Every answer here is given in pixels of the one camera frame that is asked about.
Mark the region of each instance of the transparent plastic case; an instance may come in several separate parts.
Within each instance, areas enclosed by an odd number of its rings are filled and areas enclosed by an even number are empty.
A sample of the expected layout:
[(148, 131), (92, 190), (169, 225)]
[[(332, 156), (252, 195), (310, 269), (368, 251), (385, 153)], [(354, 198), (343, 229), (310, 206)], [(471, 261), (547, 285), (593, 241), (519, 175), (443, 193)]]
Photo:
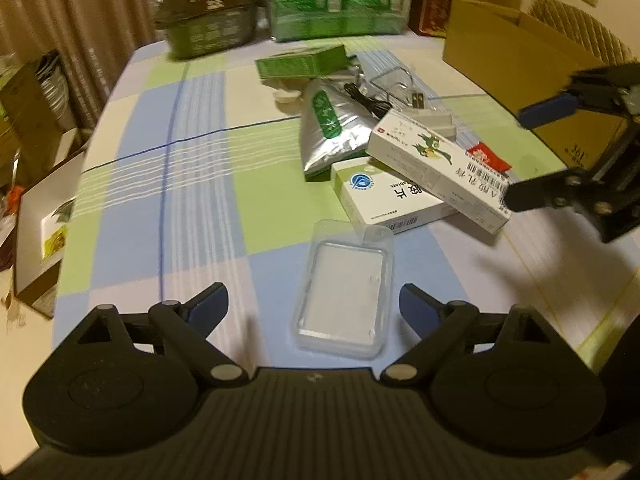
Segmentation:
[(321, 220), (313, 239), (292, 330), (304, 348), (373, 358), (386, 341), (393, 232)]

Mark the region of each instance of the black cable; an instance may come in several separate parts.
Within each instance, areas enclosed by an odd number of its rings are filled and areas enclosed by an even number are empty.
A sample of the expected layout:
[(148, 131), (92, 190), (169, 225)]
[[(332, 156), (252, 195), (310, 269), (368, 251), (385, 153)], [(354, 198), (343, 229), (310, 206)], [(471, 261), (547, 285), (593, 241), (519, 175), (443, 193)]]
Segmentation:
[(391, 110), (391, 103), (389, 101), (378, 101), (377, 99), (363, 95), (354, 83), (345, 83), (344, 91), (349, 94), (351, 99), (359, 102), (377, 119), (382, 119), (386, 113)]

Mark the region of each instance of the plaid tablecloth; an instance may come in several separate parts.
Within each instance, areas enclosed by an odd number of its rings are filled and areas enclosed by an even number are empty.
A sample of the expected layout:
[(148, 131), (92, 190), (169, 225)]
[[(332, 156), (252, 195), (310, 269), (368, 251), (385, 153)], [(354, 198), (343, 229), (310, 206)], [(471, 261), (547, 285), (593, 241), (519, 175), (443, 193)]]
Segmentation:
[[(447, 96), (442, 103), (455, 114), (459, 144), (484, 140), (513, 165), (513, 178), (561, 167), (533, 134), (442, 62), (441, 40), (409, 33), (339, 41), (367, 76), (401, 65), (417, 74), (427, 96)], [(416, 341), (398, 311), (400, 287), (415, 283), (441, 301), (466, 299), (488, 312), (531, 304), (597, 364), (638, 311), (640, 235), (604, 246), (568, 210), (514, 215), (497, 237), (462, 215), (395, 236), (383, 352), (359, 362), (296, 348), (289, 327), (312, 227), (322, 218), (346, 220), (329, 183), (304, 181), (300, 120), (276, 107), (255, 71), (257, 57), (296, 45), (264, 41), (175, 62), (161, 42), (133, 55), (86, 158), (54, 345), (98, 303), (140, 312), (220, 281), (230, 307), (210, 341), (245, 367), (371, 365), (379, 372)]]

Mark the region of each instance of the blue circular logo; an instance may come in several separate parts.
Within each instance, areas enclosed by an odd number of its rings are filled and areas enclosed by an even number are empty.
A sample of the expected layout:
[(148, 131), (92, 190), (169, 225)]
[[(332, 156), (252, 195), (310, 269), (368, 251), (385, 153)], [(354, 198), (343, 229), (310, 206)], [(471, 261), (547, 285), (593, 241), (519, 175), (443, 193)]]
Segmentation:
[(356, 173), (352, 175), (350, 183), (353, 189), (369, 189), (370, 187), (373, 187), (373, 180), (365, 173)]

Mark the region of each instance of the floor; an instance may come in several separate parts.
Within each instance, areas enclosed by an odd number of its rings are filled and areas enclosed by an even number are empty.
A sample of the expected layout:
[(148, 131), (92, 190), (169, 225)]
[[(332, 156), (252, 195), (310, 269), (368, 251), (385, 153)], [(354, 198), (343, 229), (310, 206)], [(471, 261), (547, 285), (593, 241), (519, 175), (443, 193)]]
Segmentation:
[[(0, 298), (6, 298), (12, 269), (0, 272)], [(22, 413), (22, 392), (51, 352), (52, 322), (21, 305), (0, 303), (0, 470), (11, 471), (36, 442)]]

